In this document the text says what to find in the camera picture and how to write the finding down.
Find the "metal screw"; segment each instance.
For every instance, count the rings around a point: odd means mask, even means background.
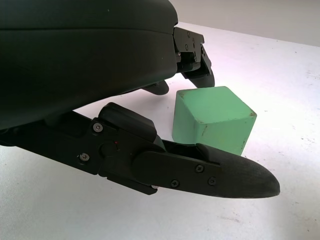
[[[211,177],[209,177],[209,179],[208,179],[208,184],[210,185],[210,186],[214,186],[214,185],[216,185],[216,178],[214,177],[214,176],[211,176]]]
[[[89,157],[89,155],[86,154],[86,153],[81,153],[81,154],[79,155],[79,159],[80,159],[81,161],[83,161],[83,162],[87,162],[87,161],[89,161],[90,157]]]
[[[94,130],[96,133],[102,132],[103,129],[104,129],[104,127],[103,127],[100,123],[95,123],[95,124],[93,124],[93,130]]]
[[[177,188],[179,186],[179,181],[178,180],[172,180],[171,181],[171,187],[172,188]]]
[[[202,166],[202,165],[197,165],[196,167],[195,167],[195,172],[196,173],[202,173],[203,171],[205,170],[205,167],[204,166]]]

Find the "white wall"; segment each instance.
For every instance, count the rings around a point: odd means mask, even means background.
[[[320,47],[320,0],[170,0],[180,22]]]

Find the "green cube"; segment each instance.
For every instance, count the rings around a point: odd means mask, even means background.
[[[172,138],[241,155],[257,114],[225,86],[176,93]]]

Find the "screw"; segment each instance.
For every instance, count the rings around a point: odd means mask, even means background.
[[[179,181],[178,180],[172,180],[171,181],[171,187],[172,188],[177,188],[179,186]]]
[[[81,153],[81,154],[79,155],[79,159],[80,159],[81,161],[83,161],[83,162],[87,162],[87,161],[89,161],[90,157],[89,157],[89,155],[86,154],[86,153]]]
[[[209,179],[208,179],[208,184],[210,185],[210,186],[214,186],[214,185],[216,185],[216,178],[214,177],[214,176],[211,176],[211,177],[209,177]]]
[[[195,172],[196,173],[202,173],[203,171],[205,170],[205,167],[204,166],[202,166],[202,165],[197,165],[196,167],[195,167]]]
[[[93,131],[95,131],[96,133],[102,132],[103,129],[104,127],[100,123],[93,124]]]

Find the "black mechanical linkage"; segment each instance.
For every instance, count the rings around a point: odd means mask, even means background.
[[[162,140],[154,123],[115,103],[89,119],[76,112],[9,128],[0,143],[17,146],[145,194],[154,186],[223,198],[266,198],[277,179],[247,158],[203,144]]]

